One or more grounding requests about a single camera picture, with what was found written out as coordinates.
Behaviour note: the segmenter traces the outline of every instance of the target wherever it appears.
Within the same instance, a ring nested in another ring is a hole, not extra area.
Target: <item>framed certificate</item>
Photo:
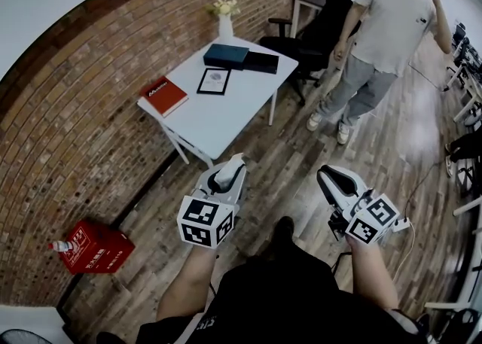
[[[225,68],[206,68],[197,88],[198,94],[224,95],[231,70]]]

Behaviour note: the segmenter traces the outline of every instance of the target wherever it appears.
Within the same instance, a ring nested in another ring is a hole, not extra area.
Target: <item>brick wall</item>
[[[47,243],[87,216],[111,223],[172,151],[137,93],[216,36],[213,1],[87,0],[2,79],[0,303],[55,305],[71,276]],[[291,0],[238,1],[251,41],[291,14]]]

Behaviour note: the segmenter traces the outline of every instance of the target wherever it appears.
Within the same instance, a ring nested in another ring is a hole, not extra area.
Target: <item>red book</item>
[[[171,114],[188,100],[188,95],[165,76],[141,90],[144,96],[163,117]]]

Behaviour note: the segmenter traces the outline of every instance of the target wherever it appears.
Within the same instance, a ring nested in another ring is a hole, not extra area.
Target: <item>red box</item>
[[[114,273],[135,248],[121,231],[86,220],[77,222],[67,241],[75,248],[59,255],[71,274]]]

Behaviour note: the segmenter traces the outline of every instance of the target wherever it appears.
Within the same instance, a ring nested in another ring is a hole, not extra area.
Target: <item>white t-shirt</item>
[[[368,7],[352,55],[380,72],[402,76],[422,37],[436,27],[432,0],[355,0]]]

